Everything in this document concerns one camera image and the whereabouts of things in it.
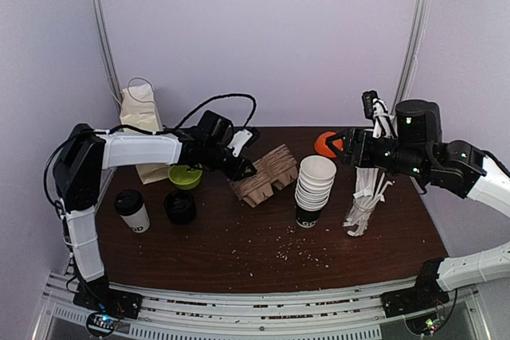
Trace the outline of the black plastic cup lid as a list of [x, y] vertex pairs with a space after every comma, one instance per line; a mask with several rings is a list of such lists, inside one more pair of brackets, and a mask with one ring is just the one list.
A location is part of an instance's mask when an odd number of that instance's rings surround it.
[[143, 206], [143, 196], [138, 190], [123, 190], [114, 200], [114, 209], [120, 216], [136, 214]]

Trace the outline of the single white paper cup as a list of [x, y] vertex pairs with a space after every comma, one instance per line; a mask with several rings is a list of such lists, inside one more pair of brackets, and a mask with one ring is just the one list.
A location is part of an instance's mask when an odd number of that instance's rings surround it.
[[150, 219], [145, 205], [142, 205], [134, 212], [119, 213], [132, 232], [140, 234], [146, 232], [150, 227]]

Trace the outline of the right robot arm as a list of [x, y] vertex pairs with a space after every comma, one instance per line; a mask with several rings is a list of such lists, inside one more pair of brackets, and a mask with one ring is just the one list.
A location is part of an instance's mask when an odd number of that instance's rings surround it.
[[[325, 145], [345, 165], [375, 168], [408, 176], [421, 188], [440, 193], [474, 209], [509, 215], [509, 171], [490, 151], [465, 140], [443, 141], [439, 106], [427, 100], [403, 100], [395, 121], [381, 132], [351, 127], [326, 138]], [[427, 308], [439, 292], [453, 291], [509, 277], [509, 243], [455, 257], [429, 260], [408, 294], [412, 307]]]

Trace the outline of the stack of cardboard cup carriers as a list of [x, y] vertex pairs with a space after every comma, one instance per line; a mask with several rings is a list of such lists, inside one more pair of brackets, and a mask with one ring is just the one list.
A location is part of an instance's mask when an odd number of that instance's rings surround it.
[[257, 173], [230, 187], [239, 201], [252, 208], [273, 196], [273, 189], [282, 190], [298, 179], [297, 162], [285, 144], [281, 144], [253, 164]]

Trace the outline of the stack of black cup lids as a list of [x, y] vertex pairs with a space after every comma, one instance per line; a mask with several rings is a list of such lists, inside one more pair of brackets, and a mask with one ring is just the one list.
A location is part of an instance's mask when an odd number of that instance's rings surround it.
[[169, 193], [163, 202], [163, 207], [171, 223], [187, 225], [197, 216], [196, 204], [192, 193], [176, 190]]

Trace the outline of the stack of white paper cups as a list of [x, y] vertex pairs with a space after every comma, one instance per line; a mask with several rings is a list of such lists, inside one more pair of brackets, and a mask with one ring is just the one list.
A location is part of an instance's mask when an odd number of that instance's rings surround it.
[[310, 229], [319, 220], [328, 203], [335, 181], [335, 163], [324, 156], [311, 155], [300, 163], [294, 198], [296, 201], [296, 223]]

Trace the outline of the white paper takeout bag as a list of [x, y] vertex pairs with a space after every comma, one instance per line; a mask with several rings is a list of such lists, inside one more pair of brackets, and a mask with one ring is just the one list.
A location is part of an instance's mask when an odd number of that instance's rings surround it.
[[[154, 88], [149, 80], [131, 78], [121, 89], [120, 122], [146, 131], [161, 131], [163, 124], [155, 102]], [[136, 171], [143, 185], [168, 177], [169, 166], [163, 164], [137, 165]]]

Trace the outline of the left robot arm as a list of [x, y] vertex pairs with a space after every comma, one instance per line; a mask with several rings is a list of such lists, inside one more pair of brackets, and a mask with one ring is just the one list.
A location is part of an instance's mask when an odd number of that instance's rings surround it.
[[255, 127], [241, 127], [224, 143], [198, 127], [145, 131], [129, 125], [108, 130], [76, 125], [50, 162], [55, 205], [84, 299], [97, 311], [107, 311], [115, 302], [96, 229], [106, 172], [147, 164], [202, 166], [240, 181], [257, 172], [242, 151], [259, 136]]

